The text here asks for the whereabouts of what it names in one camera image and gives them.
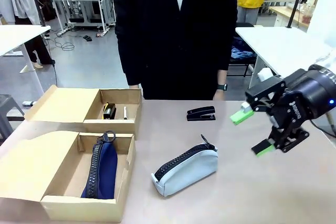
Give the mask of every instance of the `navy blue pouch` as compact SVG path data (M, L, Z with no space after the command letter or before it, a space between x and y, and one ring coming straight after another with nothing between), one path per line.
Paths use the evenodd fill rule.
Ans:
M108 133L113 133L110 140ZM114 199L115 174L117 173L118 156L113 146L116 134L106 131L93 146L91 167L86 187L81 198Z

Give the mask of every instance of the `black wristwatch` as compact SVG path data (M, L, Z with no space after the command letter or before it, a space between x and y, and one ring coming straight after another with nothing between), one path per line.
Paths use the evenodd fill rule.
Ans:
M224 84L224 85L219 85L218 84L217 89L226 91L227 90L227 84Z

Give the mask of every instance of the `gray plastic stool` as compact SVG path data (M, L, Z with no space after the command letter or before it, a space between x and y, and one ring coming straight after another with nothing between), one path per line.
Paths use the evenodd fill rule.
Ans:
M12 96L9 94L0 94L0 134L4 140L13 132L13 128L7 118L7 113L13 108L17 108L18 111L24 115L22 109L14 101Z

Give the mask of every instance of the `hand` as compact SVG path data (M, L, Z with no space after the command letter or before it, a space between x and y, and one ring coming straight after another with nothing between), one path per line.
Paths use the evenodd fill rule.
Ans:
M224 90L217 89L213 98L214 101L225 101L225 92Z
M130 85L130 89L139 89L139 85Z

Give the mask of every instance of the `black zipper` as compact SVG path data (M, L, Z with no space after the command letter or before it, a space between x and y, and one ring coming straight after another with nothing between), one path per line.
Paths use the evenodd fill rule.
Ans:
M104 143L97 143L92 151L91 167L86 186L86 198L98 199L99 159Z
M192 157L198 152L204 151L204 150L215 150L215 146L210 144L205 137L202 136L204 141L206 141L205 144L199 144L194 147L192 147L190 150L186 151L182 155L178 156L177 158L174 158L170 160L169 162L165 163L163 166L161 166L156 173L154 174L155 178L160 182L161 178L169 172L171 169L173 169L178 164L182 163L183 161L187 160L188 158Z

